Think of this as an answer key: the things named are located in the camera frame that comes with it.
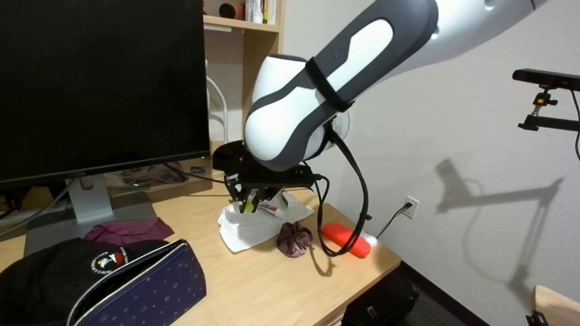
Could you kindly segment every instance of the white paper towel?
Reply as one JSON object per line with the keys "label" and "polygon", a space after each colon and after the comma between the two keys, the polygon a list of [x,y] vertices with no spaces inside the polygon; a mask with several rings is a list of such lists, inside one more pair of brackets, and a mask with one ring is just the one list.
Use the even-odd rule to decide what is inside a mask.
{"label": "white paper towel", "polygon": [[242,214],[238,202],[234,202],[222,210],[217,220],[220,226],[219,233],[223,242],[232,252],[240,252],[261,244],[276,236],[280,232],[282,224],[300,221],[314,213],[312,208],[301,202],[296,207],[288,208],[279,196],[264,203],[284,211],[284,217],[273,216],[263,212],[260,208],[255,213]]}

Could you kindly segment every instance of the black cap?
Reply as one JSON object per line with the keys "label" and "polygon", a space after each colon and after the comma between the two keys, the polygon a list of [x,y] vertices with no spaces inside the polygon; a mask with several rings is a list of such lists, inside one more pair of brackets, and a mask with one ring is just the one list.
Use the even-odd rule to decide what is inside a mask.
{"label": "black cap", "polygon": [[64,324],[96,281],[165,244],[118,246],[76,238],[26,256],[0,273],[0,324]]}

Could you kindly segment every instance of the floor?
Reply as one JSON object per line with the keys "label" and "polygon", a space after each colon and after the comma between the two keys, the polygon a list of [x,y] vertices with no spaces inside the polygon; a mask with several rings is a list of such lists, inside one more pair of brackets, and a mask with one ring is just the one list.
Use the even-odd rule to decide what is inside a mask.
{"label": "floor", "polygon": [[420,289],[417,291],[419,299],[413,311],[399,326],[466,326]]}

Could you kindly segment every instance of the monitor stand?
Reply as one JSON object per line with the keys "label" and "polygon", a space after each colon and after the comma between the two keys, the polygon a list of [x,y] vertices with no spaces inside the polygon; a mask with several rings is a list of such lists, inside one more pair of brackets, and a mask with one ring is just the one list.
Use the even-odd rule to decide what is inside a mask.
{"label": "monitor stand", "polygon": [[145,192],[109,198],[104,175],[79,179],[68,193],[72,209],[43,215],[28,224],[24,256],[64,240],[82,238],[103,222],[157,217]]}

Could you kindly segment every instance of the baseboard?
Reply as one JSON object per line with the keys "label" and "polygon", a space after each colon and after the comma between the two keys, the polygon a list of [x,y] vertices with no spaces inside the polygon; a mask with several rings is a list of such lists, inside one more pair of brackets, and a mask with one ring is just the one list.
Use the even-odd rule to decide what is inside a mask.
{"label": "baseboard", "polygon": [[401,262],[399,269],[415,286],[442,305],[462,323],[469,326],[490,326],[407,263]]}

